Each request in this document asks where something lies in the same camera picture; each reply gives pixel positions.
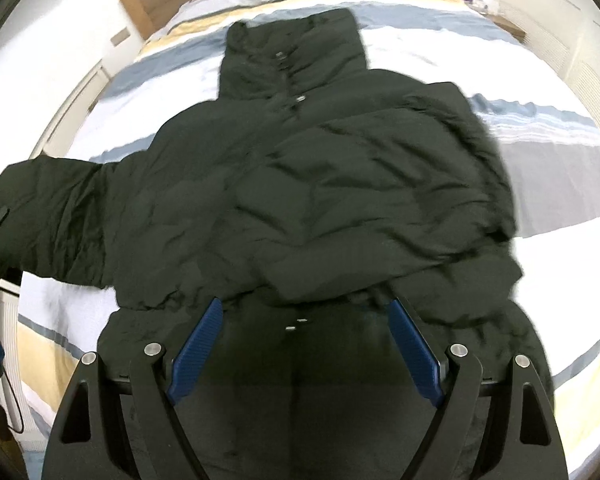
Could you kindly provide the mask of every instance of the yellow stripe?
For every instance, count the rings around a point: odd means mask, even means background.
[[[20,378],[55,412],[78,360],[60,345],[18,323]]]
[[[245,9],[234,9],[215,14],[213,16],[207,16],[206,18],[200,18],[198,20],[192,20],[190,22],[184,22],[177,25],[169,34],[163,36],[159,40],[149,41],[140,51],[140,56],[145,56],[149,52],[153,52],[157,49],[162,49],[175,41],[179,40],[183,36],[188,34],[195,34],[200,32],[209,32],[212,28],[219,28],[221,25],[226,25],[226,22],[233,23],[239,20],[248,20],[254,18],[259,14],[271,13],[279,9],[289,9],[290,4],[293,3],[293,8],[308,7],[319,3],[336,3],[341,4],[344,2],[382,2],[388,0],[282,0],[279,2],[273,2],[269,4],[263,4],[256,7],[249,7]],[[399,0],[401,2],[411,1],[416,2],[417,0]],[[465,7],[462,0],[427,0],[445,2],[447,4],[457,5],[459,7]]]
[[[555,420],[567,455],[600,426],[600,354],[556,390]]]

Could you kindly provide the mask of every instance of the metal screw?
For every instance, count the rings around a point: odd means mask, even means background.
[[[160,343],[149,343],[144,347],[144,353],[149,356],[158,355],[160,350],[162,350]]]
[[[531,361],[526,355],[518,354],[516,355],[516,364],[521,368],[528,368]]]
[[[469,353],[469,351],[466,349],[466,346],[461,345],[460,343],[455,343],[453,345],[451,345],[451,353],[453,355],[455,355],[456,357],[464,357],[465,355],[467,355]]]
[[[82,364],[84,364],[84,365],[90,365],[95,360],[96,360],[96,352],[87,352],[85,355],[82,356],[82,359],[80,359],[80,361],[82,361]]]

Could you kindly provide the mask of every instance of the striped fabric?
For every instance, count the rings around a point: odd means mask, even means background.
[[[68,156],[120,160],[146,149],[176,113],[215,99],[230,23],[337,6],[358,19],[370,68],[455,82],[500,144],[525,273],[515,300],[546,349],[569,471],[579,478],[600,446],[600,131],[544,62],[458,0],[194,0],[114,79]],[[53,423],[77,359],[96,349],[117,308],[112,289],[24,276],[20,366],[41,425]]]

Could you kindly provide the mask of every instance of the blue gripper pad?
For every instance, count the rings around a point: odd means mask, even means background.
[[[429,399],[435,407],[439,407],[445,399],[440,386],[440,364],[400,301],[393,300],[387,309],[389,330],[409,368],[418,392]]]
[[[215,298],[173,361],[167,396],[175,406],[193,390],[206,358],[222,328],[222,301]]]

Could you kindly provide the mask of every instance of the nightstand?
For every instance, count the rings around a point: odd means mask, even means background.
[[[502,30],[506,30],[510,35],[516,38],[520,43],[524,43],[526,32],[522,30],[517,25],[511,23],[504,16],[496,16],[495,14],[485,14],[485,18],[489,18],[493,23],[495,23]]]

